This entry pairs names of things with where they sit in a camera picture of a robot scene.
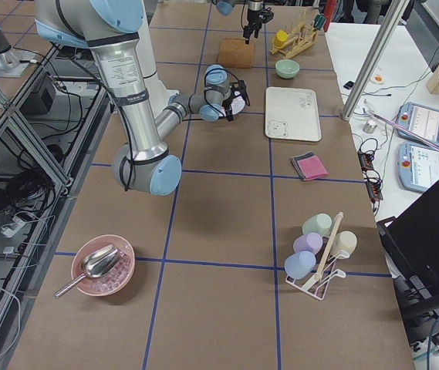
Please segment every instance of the metal scoop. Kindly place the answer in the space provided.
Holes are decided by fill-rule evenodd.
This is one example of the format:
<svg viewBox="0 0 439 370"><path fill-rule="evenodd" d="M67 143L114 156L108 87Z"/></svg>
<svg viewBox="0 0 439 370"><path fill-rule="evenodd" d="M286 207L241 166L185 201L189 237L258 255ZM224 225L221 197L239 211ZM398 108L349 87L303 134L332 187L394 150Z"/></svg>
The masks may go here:
<svg viewBox="0 0 439 370"><path fill-rule="evenodd" d="M106 275L121 259L121 255L118 252L118 249L111 244L89 254L80 264L82 274L57 291L54 294L55 298L60 298L85 278L94 279Z"/></svg>

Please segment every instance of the yellow cup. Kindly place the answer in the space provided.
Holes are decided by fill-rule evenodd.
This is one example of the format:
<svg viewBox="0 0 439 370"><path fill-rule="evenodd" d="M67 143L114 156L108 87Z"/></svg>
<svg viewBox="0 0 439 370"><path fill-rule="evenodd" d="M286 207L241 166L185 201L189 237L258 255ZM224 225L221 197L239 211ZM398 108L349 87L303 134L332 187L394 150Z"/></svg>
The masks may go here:
<svg viewBox="0 0 439 370"><path fill-rule="evenodd" d="M286 41L288 41L288 34L281 29L277 31L273 41L274 47L281 48L284 46Z"/></svg>

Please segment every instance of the green bowl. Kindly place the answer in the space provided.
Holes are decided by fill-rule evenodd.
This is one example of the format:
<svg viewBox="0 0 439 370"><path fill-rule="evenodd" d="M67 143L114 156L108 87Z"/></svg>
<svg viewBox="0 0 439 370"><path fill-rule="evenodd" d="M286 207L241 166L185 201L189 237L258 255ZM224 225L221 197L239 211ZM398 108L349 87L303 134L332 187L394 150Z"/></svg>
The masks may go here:
<svg viewBox="0 0 439 370"><path fill-rule="evenodd" d="M292 79L299 72L299 64L291 59L281 59L275 64L275 72L282 79Z"/></svg>

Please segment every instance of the pink bowl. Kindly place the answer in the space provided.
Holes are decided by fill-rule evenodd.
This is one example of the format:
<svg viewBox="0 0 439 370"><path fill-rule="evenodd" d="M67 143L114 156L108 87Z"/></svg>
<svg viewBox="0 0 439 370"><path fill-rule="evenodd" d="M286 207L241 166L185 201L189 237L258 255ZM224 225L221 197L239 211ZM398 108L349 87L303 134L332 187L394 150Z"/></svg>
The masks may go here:
<svg viewBox="0 0 439 370"><path fill-rule="evenodd" d="M77 289L82 293L102 297L116 293L130 281L135 269L135 252L127 240L117 235L95 237L80 248L75 258L73 258L72 279L82 274L80 264L85 257L110 244L120 250L122 258L106 275L96 279L82 280L77 285Z"/></svg>

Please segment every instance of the blue and white control panel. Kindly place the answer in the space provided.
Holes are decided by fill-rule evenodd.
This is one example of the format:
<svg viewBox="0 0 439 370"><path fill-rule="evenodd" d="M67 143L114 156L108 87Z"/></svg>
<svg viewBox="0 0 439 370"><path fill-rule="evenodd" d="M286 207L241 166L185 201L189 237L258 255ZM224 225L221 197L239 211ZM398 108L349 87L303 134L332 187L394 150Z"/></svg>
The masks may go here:
<svg viewBox="0 0 439 370"><path fill-rule="evenodd" d="M399 149L399 178L404 187L425 192L439 180L439 152L407 141Z"/></svg>
<svg viewBox="0 0 439 370"><path fill-rule="evenodd" d="M401 106L396 123L412 133L416 133L418 136L439 144L438 109L421 106L416 103L406 103ZM406 139L416 140L401 131L398 134Z"/></svg>

